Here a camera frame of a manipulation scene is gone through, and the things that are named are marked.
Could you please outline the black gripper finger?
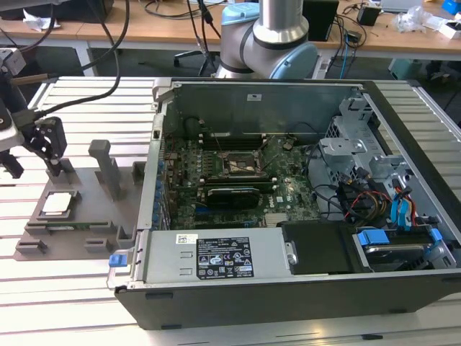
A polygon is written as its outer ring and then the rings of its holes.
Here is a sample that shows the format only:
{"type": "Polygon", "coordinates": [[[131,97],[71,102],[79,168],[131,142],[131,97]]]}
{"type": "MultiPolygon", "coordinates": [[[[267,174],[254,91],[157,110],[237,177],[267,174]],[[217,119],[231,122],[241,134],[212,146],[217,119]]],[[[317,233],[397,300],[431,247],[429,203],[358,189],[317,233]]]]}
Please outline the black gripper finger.
{"type": "Polygon", "coordinates": [[[19,179],[22,176],[24,169],[17,158],[10,154],[9,150],[0,153],[0,162],[14,179],[19,179]]]}
{"type": "Polygon", "coordinates": [[[39,156],[48,171],[57,177],[63,170],[61,158],[67,147],[62,120],[49,117],[24,129],[24,147],[39,156]]]}

